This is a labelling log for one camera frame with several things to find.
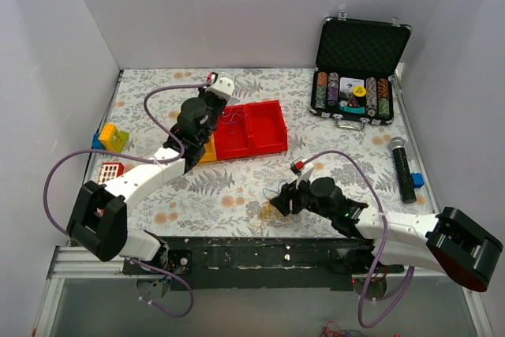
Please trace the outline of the yellow plastic bin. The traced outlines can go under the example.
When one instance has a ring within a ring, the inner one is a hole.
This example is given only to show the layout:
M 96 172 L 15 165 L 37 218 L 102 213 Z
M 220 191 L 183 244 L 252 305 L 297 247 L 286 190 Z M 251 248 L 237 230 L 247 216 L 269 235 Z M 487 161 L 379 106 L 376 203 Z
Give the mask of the yellow plastic bin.
M 202 155 L 199 163 L 213 163 L 218 160 L 214 134 L 211 135 L 209 142 L 204 145 L 204 149 L 205 153 Z

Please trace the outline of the red plastic bin tray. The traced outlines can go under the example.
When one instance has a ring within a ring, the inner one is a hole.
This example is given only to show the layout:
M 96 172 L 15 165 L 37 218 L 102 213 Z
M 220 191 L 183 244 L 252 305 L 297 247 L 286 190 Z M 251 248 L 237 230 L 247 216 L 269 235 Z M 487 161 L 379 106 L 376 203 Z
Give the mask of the red plastic bin tray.
M 226 107 L 213 134 L 218 160 L 288 150 L 287 128 L 278 100 Z

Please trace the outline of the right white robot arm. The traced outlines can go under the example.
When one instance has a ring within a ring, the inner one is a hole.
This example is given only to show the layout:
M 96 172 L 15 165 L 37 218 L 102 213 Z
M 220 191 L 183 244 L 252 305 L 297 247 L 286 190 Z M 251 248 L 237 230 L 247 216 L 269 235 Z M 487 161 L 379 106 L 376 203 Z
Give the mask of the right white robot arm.
M 343 236 L 375 241 L 357 251 L 365 271 L 382 265 L 425 268 L 485 292 L 503 251 L 497 238 L 457 208 L 446 207 L 439 214 L 383 214 L 345 197 L 329 177 L 285 184 L 270 203 L 284 216 L 307 210 L 330 220 Z

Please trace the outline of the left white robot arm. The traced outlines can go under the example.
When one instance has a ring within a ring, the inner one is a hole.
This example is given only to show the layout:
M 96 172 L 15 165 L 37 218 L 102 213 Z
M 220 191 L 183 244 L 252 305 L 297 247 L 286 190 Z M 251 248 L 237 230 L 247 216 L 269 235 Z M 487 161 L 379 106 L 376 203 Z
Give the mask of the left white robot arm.
M 140 260 L 152 274 L 162 272 L 168 256 L 161 241 L 147 231 L 130 230 L 128 210 L 200 162 L 233 91 L 233 85 L 199 90 L 197 97 L 182 104 L 172 135 L 146 163 L 103 185 L 82 185 L 66 227 L 68 235 L 101 261 L 123 256 Z

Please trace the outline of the yellow green toy block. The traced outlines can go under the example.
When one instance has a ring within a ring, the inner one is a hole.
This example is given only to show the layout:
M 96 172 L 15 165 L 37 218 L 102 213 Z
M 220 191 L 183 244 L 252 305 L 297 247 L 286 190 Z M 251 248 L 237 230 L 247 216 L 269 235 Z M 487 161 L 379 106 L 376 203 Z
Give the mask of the yellow green toy block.
M 129 139 L 129 133 L 121 131 L 113 123 L 106 123 L 98 139 L 107 151 L 121 153 Z

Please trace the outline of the black microphone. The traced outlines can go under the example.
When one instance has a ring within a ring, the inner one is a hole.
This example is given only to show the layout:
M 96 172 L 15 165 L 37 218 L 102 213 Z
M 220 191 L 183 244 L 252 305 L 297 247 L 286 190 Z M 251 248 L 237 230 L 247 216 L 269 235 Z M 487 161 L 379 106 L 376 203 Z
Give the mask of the black microphone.
M 388 145 L 395 163 L 399 193 L 404 204 L 417 201 L 413 179 L 405 150 L 406 142 L 401 137 L 393 137 Z

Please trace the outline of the red white window block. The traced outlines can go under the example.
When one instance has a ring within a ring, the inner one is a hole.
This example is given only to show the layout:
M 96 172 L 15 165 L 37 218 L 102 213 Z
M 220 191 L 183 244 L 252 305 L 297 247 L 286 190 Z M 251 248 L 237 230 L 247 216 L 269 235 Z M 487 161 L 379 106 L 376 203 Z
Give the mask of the red white window block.
M 120 162 L 104 162 L 99 171 L 97 183 L 102 185 L 109 180 L 115 179 L 124 173 L 124 165 Z

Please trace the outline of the blue toy block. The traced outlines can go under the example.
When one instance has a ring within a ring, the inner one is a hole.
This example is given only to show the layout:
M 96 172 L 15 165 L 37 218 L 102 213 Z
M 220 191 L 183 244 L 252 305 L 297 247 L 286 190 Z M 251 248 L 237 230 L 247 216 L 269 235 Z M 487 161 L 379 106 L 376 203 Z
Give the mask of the blue toy block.
M 102 142 L 99 140 L 100 133 L 95 133 L 92 138 L 92 149 L 95 150 L 104 150 L 104 146 Z

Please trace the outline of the small blue block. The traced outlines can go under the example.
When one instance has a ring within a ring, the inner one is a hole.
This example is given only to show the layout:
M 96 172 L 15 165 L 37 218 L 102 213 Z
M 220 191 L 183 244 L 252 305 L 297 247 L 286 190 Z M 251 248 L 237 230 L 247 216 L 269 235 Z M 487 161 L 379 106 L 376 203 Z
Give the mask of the small blue block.
M 422 173 L 412 173 L 411 174 L 413 187 L 415 189 L 422 188 L 425 185 L 425 180 Z

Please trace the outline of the black poker chip case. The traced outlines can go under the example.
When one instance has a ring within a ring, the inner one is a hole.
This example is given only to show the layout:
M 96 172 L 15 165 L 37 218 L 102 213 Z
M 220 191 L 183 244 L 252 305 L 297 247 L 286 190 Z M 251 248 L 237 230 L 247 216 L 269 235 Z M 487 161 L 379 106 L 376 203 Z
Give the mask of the black poker chip case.
M 321 118 L 390 125 L 391 78 L 412 28 L 397 21 L 324 19 L 312 79 L 309 112 Z

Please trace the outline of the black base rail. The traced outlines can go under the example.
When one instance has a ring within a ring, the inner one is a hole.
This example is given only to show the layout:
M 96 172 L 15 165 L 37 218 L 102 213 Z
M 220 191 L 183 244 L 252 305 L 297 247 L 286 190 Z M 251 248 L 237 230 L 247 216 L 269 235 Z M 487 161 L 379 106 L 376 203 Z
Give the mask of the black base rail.
M 193 289 L 329 288 L 351 291 L 373 262 L 352 238 L 164 237 L 165 269 Z

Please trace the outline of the aluminium frame rail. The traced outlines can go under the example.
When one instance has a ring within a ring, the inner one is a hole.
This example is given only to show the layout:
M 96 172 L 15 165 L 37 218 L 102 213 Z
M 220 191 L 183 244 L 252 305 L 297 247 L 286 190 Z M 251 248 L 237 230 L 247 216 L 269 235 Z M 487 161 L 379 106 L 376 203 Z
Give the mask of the aluminium frame rail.
M 82 247 L 56 247 L 48 279 L 110 279 L 122 274 L 124 260 L 102 262 Z

